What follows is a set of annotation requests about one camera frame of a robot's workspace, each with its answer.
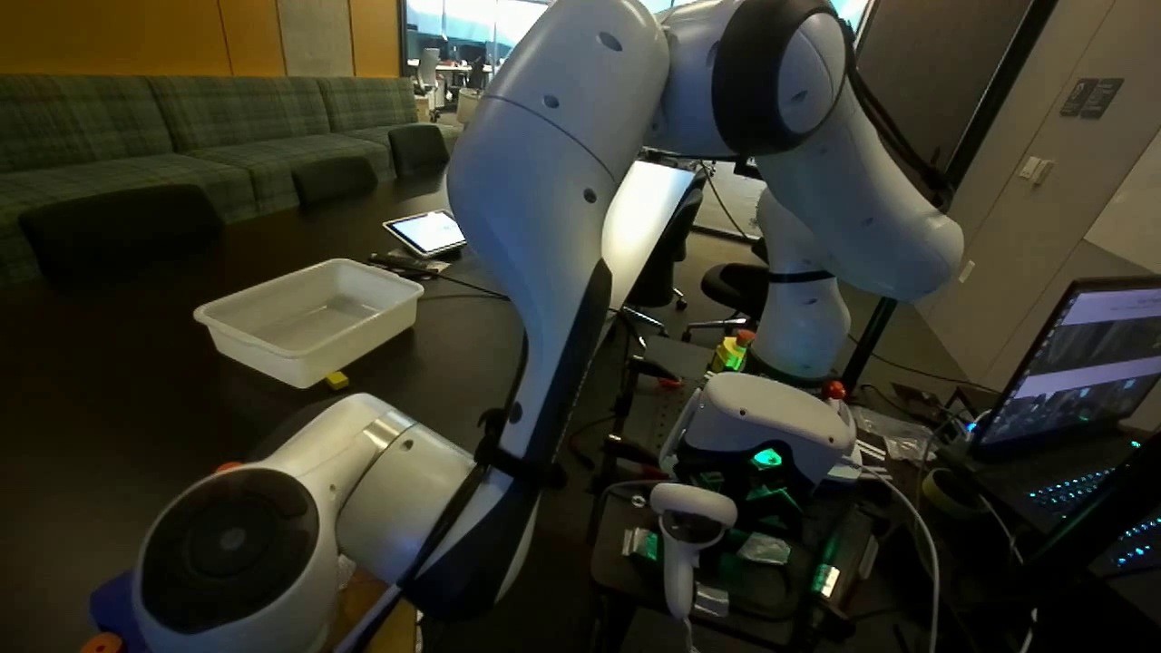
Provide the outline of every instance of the green couch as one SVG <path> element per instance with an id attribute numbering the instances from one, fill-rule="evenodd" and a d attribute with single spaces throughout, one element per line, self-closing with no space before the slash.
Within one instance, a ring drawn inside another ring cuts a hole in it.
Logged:
<path id="1" fill-rule="evenodd" d="M 188 185 L 231 226 L 302 207 L 320 164 L 393 185 L 393 129 L 412 124 L 405 80 L 0 75 L 0 284 L 40 274 L 29 209 Z"/>

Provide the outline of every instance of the white tray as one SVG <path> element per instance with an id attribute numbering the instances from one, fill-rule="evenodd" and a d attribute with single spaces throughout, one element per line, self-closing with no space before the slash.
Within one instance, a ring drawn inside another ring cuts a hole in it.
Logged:
<path id="1" fill-rule="evenodd" d="M 308 389 L 412 327 L 419 284 L 329 259 L 199 306 L 212 348 L 281 383 Z"/>

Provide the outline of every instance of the monitor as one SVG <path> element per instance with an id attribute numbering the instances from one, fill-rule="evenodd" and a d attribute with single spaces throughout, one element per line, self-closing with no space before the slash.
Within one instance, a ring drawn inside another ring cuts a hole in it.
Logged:
<path id="1" fill-rule="evenodd" d="M 1161 377 L 1161 274 L 1065 286 L 973 445 L 1013 448 L 1116 429 Z"/>

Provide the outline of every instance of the green light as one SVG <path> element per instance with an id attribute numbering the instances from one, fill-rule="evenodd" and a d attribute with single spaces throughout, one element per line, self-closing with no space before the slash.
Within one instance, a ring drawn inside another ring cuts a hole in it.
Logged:
<path id="1" fill-rule="evenodd" d="M 749 465 L 757 469 L 757 470 L 770 470 L 770 469 L 780 469 L 784 465 L 784 452 L 777 452 L 777 448 L 753 448 L 753 457 L 749 457 Z"/>

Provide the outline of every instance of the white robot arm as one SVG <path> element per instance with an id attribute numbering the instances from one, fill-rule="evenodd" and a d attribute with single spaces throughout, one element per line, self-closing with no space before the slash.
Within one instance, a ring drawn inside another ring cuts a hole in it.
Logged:
<path id="1" fill-rule="evenodd" d="M 708 0 L 662 25 L 639 0 L 550 2 L 486 88 L 445 176 L 526 330 L 509 407 L 469 452 L 348 394 L 273 457 L 188 486 L 133 566 L 147 646 L 315 649 L 345 558 L 443 618 L 505 595 L 607 323 L 601 216 L 644 134 L 684 155 L 753 155 L 834 272 L 890 298 L 940 286 L 956 227 L 882 155 L 846 53 L 816 0 Z"/>

